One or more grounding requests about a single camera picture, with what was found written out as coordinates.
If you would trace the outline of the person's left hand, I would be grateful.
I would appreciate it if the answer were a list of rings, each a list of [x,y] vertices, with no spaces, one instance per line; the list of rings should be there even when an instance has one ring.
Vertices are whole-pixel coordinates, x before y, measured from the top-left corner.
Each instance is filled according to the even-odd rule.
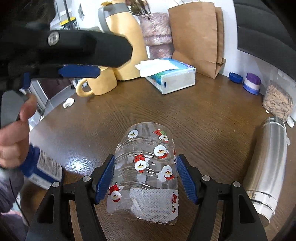
[[[26,159],[29,151],[29,118],[37,110],[37,98],[28,94],[29,98],[20,109],[20,119],[1,129],[1,168],[19,167]]]

